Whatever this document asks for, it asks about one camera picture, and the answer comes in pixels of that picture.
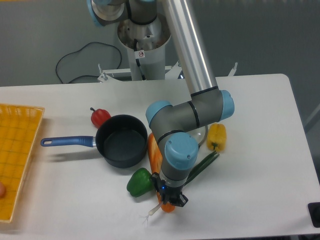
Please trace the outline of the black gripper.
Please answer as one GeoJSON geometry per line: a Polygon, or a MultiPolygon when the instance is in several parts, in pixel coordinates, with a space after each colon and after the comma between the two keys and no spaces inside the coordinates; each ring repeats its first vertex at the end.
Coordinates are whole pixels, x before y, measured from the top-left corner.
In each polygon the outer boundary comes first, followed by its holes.
{"type": "Polygon", "coordinates": [[[161,171],[160,173],[153,173],[150,180],[159,193],[160,199],[164,205],[172,204],[176,207],[184,207],[189,199],[182,193],[185,185],[185,179],[173,180],[165,176],[161,171]]]}

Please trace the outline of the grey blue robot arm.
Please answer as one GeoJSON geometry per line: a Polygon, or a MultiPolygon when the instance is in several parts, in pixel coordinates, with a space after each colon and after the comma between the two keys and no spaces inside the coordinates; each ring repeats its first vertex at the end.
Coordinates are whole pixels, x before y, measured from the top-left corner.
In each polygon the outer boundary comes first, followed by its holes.
{"type": "Polygon", "coordinates": [[[118,23],[134,81],[165,77],[165,46],[173,40],[190,101],[171,105],[157,101],[146,110],[148,125],[162,154],[159,173],[151,181],[164,204],[183,207],[182,189],[198,156],[190,131],[227,119],[235,111],[230,93],[220,90],[213,74],[192,4],[187,0],[89,0],[87,7],[99,26],[118,23]]]}

